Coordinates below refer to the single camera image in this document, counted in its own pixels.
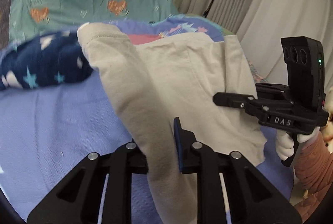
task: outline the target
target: gloved hand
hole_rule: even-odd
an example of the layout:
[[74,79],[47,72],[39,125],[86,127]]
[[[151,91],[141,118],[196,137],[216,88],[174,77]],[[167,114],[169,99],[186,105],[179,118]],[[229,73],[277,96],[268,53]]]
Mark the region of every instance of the gloved hand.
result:
[[[319,134],[319,127],[316,127],[311,135],[297,135],[299,143],[305,143],[303,150],[313,144]],[[284,161],[294,154],[294,141],[292,137],[283,130],[277,130],[275,148],[278,156]]]

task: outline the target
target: heart pattern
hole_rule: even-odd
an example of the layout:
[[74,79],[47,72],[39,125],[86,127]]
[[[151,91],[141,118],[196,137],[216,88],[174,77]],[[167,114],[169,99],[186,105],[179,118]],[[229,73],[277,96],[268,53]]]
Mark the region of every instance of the heart pattern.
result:
[[86,16],[87,12],[88,12],[87,10],[85,10],[85,11],[82,10],[81,11],[81,17],[84,18]]
[[43,20],[48,20],[49,8],[45,7],[43,9],[32,8],[30,10],[30,15],[36,23],[39,23]]
[[114,13],[118,16],[123,10],[127,7],[127,3],[125,0],[116,1],[116,0],[109,0],[108,2],[108,9],[110,12]]

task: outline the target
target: metal screw head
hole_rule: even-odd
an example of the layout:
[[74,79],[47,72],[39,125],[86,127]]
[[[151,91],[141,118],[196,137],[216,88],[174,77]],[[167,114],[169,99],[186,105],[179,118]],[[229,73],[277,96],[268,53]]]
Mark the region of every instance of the metal screw head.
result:
[[234,159],[240,159],[242,157],[242,154],[238,151],[234,151],[231,153],[231,157]]
[[88,154],[89,160],[96,160],[98,158],[98,153],[90,153]]
[[133,150],[135,149],[137,145],[134,143],[134,142],[129,142],[126,144],[126,148],[129,149],[129,150]]
[[203,144],[201,142],[193,142],[192,147],[195,149],[201,149],[203,147]]

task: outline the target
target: pink fabric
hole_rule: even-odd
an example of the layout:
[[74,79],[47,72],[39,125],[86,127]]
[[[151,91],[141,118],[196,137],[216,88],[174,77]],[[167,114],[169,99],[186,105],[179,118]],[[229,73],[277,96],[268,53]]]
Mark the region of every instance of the pink fabric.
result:
[[130,41],[135,45],[147,44],[147,43],[150,43],[152,41],[162,38],[160,35],[148,35],[148,34],[144,34],[144,35],[130,34],[130,35],[128,35],[128,37],[129,37]]

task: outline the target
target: beige fabric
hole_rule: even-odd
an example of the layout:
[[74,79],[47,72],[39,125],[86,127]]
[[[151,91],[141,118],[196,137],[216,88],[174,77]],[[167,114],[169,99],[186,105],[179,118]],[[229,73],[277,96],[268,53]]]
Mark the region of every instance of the beige fabric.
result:
[[115,113],[147,157],[150,190],[165,224],[196,221],[195,177],[178,171],[175,117],[217,152],[238,150],[255,166],[264,160],[257,120],[212,101],[218,91],[256,97],[237,36],[215,43],[204,33],[184,33],[134,46],[117,27],[93,23],[79,29],[78,38]]

